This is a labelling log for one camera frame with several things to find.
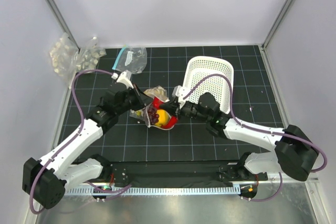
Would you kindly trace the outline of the yellow round fruit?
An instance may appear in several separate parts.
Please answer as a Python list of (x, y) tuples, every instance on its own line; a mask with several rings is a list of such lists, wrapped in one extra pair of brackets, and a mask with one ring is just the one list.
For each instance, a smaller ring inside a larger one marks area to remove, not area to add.
[(164, 110), (157, 110), (155, 119), (154, 119), (154, 125), (158, 127), (162, 127), (168, 124), (170, 120), (170, 115), (164, 111)]

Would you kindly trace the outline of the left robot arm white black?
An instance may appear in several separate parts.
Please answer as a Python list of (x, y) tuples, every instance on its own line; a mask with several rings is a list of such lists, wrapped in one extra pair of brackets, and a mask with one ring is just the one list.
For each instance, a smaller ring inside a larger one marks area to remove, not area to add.
[(45, 209), (51, 209), (60, 202), (66, 191), (91, 179), (99, 182), (109, 180), (110, 163), (98, 154), (79, 165), (72, 163), (117, 124), (120, 115), (129, 110), (144, 109), (152, 101), (137, 87), (126, 88), (117, 84), (101, 97), (99, 104), (86, 116), (81, 116), (78, 128), (56, 148), (39, 160), (27, 160), (23, 168), (23, 190), (29, 194), (31, 211), (39, 213), (34, 209), (35, 201)]

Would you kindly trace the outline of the white perforated plastic basket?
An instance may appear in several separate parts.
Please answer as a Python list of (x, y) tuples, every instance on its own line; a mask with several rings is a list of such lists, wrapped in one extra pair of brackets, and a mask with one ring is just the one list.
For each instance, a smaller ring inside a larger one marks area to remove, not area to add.
[(203, 93), (209, 92), (220, 104), (220, 110), (228, 114), (230, 112), (229, 87), (234, 84), (234, 68), (228, 61), (208, 56), (193, 57), (187, 64), (183, 86), (192, 90), (197, 83), (211, 74), (220, 74), (226, 78), (215, 76), (204, 80), (186, 100), (197, 103)]

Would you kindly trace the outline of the dark red grape bunch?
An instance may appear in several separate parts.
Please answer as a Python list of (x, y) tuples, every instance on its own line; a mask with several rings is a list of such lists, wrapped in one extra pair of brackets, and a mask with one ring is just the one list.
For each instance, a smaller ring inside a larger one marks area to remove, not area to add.
[(153, 107), (151, 104), (147, 109), (147, 114), (149, 117), (150, 124), (154, 125), (159, 121), (159, 115), (157, 113), (157, 109)]

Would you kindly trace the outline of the red chili pepper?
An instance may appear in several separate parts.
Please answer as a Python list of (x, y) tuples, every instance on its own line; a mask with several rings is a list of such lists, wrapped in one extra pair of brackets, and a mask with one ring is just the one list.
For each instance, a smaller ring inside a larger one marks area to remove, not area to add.
[(170, 130), (174, 127), (174, 125), (178, 122), (178, 118), (175, 116), (171, 116), (169, 121), (162, 126), (163, 129), (165, 130)]

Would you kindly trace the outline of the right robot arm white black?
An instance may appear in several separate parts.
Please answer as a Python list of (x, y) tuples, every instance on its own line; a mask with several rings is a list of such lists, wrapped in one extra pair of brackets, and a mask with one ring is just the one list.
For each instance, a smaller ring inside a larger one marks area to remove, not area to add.
[(161, 104), (160, 109), (177, 118), (188, 117), (205, 122), (207, 131), (215, 137), (266, 149), (265, 153), (245, 153), (239, 159), (236, 173), (243, 180), (259, 173), (283, 172), (304, 182), (319, 154), (299, 127), (273, 128), (234, 118), (220, 110), (220, 104), (209, 92), (201, 95), (197, 103), (187, 101), (180, 105), (178, 99), (174, 99)]

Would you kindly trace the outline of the red apple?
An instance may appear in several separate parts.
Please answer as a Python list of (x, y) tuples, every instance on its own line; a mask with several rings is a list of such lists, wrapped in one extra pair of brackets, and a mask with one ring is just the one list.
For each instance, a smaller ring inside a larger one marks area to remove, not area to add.
[(154, 108), (156, 108), (156, 109), (160, 109), (160, 106), (161, 106), (161, 104), (163, 104), (163, 103), (164, 103), (164, 102), (161, 101), (158, 97), (154, 97), (153, 102), (152, 102), (152, 105), (153, 105)]

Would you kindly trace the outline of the polka dot zip bag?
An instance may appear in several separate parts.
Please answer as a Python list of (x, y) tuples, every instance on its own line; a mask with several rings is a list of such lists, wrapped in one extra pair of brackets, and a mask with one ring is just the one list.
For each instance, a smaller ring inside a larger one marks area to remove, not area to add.
[(142, 110), (131, 110), (130, 117), (144, 122), (148, 128), (154, 127), (165, 131), (171, 130), (178, 119), (159, 108), (161, 104), (169, 101), (167, 91), (163, 87), (157, 86), (145, 90), (144, 94), (153, 99), (152, 103)]

